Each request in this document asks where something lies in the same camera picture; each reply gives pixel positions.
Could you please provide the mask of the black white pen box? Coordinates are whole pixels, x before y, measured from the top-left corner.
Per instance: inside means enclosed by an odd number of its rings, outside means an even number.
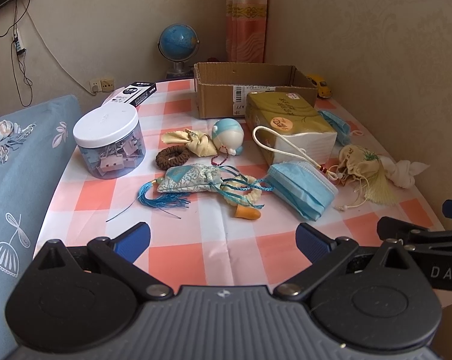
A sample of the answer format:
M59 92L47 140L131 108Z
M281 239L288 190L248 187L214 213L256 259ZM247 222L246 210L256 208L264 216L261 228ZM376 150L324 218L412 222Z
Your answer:
M120 88L109 96L103 103L116 102L139 107L151 95L157 91L157 86L153 82L136 81L132 84Z

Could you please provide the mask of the gold tissue pack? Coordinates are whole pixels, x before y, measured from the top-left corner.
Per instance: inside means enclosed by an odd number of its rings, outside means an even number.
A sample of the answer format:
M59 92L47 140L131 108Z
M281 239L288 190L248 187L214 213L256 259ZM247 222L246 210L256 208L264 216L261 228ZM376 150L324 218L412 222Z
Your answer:
M295 144L306 150L306 154L323 165L329 160L337 139L336 131L325 121L303 97L296 93L251 92L245 103L245 121L249 129L268 127L256 133L258 140L273 152L261 152L269 165L294 158L286 153L295 153L289 146Z

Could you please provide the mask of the blue desk globe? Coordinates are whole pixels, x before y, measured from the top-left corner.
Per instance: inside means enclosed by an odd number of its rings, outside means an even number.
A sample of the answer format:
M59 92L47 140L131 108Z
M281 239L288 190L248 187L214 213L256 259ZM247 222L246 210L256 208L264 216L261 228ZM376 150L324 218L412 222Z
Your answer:
M198 52L200 39L188 24L171 24L159 36L158 50L162 57L172 63L167 70L166 80L182 80L194 77L193 68L188 65Z

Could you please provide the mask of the yellow toy car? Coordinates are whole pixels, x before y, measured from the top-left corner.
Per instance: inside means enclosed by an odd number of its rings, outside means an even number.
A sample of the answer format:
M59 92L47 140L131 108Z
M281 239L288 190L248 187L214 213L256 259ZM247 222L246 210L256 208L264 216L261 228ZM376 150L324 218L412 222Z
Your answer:
M306 78L317 89L318 97L322 99L329 99L332 96L332 90L330 89L326 80L317 74L306 74Z

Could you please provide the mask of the blue embroidered sachet with tassel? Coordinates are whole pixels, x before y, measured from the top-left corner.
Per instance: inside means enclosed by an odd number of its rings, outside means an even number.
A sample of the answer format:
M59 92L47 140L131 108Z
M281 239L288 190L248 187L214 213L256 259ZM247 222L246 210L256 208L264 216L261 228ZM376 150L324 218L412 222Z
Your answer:
M245 175L234 166L192 164L171 167L163 176L144 184L135 201L167 212L187 208L193 193L208 192L218 194L231 206L261 210L262 194L273 189L267 180Z

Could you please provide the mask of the brown hair scrunchie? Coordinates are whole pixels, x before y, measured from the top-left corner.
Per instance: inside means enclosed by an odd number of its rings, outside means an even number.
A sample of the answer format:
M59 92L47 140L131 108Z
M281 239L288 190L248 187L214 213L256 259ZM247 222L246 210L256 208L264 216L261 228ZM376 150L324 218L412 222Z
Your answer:
M172 167L184 165L190 158L190 151L184 145L173 145L160 150L155 158L157 167L167 171Z

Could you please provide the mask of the orange rubber finger cot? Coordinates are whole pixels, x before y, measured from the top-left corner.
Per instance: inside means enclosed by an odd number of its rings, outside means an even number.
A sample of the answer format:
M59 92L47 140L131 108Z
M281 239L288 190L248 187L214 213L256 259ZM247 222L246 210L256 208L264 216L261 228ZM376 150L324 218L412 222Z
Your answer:
M261 212L252 206L238 205L236 207L235 217L246 220L258 220L261 217Z

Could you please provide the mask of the orange patterned curtain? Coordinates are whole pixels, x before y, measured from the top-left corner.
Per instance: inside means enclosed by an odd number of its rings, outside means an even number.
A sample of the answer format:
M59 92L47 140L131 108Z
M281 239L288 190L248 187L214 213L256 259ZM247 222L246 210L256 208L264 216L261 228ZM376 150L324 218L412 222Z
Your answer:
M267 0L226 0L227 59L262 63L267 30Z

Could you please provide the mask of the blue face mask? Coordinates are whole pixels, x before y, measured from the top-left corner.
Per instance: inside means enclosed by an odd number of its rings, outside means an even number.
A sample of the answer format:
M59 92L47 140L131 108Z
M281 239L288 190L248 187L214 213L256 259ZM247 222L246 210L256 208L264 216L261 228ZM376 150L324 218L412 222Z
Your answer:
M277 197L311 221L317 221L338 195L336 186L307 162L272 164L266 181Z
M341 146L349 145L352 137L361 137L363 135L363 132L358 127L354 127L330 111L319 111L319 114L336 131L337 142Z

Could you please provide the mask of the checkered pink tablecloth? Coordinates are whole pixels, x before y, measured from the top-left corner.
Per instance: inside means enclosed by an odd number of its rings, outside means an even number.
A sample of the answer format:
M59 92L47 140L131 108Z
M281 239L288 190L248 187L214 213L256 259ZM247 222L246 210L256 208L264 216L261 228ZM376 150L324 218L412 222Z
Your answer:
M179 219L135 202L106 222L133 202L143 184L159 177L154 158L166 147L163 133L183 128L207 131L216 121L197 119L193 80L159 82L157 89L138 109L146 158L125 176L99 180L87 172L75 150L46 213L35 252L53 238L65 245L84 245L95 236L114 238L143 221L150 225L151 242L136 264L175 290L183 284L266 284L273 289L309 266L295 244L295 230L303 219L273 193L263 193L261 218L254 221L235 218L235 208L217 194L195 193L189 208L170 211ZM380 244L376 224L383 216L444 230L416 187L397 189L395 206L367 202L337 211L335 206L358 204L351 187L340 187L335 203L311 225L331 238L350 236L367 246Z

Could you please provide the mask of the cream drawstring pouch with tassel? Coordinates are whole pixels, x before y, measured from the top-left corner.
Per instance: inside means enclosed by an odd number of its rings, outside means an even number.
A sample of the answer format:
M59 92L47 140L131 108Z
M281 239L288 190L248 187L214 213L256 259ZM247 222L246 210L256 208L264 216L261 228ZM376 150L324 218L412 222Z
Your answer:
M395 206L397 197L388 183L385 167L380 156L358 145L346 145L338 155L334 166L341 185L357 184L354 190L358 196L353 204L336 206L338 211L358 208L366 202L377 205Z

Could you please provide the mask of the crumpled patterned cloth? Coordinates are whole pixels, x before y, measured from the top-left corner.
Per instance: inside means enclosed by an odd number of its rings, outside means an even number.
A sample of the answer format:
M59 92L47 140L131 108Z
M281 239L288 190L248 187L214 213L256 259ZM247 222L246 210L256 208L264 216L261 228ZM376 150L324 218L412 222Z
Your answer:
M24 144L35 127L35 124L30 124L23 128L10 120L0 121L0 164L8 160L11 151Z

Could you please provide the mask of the white knotted cloth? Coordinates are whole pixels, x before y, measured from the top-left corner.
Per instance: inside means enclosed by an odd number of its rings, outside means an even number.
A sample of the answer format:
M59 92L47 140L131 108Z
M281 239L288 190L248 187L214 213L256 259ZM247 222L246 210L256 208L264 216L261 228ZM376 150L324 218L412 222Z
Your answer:
M415 185L415 177L429 168L428 164L400 160L397 163L386 156L380 156L386 177L401 189L410 189Z

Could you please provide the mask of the cardboard box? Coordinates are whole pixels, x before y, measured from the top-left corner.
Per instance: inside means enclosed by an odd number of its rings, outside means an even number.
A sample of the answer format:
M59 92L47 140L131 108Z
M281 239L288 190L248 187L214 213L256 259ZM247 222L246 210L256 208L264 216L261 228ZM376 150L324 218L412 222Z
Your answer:
M286 92L315 104L317 89L296 67L267 63L194 64L198 115L202 119L242 117L251 92Z

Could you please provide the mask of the wall power socket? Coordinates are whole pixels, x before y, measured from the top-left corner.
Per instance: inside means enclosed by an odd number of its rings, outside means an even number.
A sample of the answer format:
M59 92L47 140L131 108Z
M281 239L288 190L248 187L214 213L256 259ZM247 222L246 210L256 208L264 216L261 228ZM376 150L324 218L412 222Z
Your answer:
M110 93L114 90L113 78L92 79L89 81L89 89L92 94Z

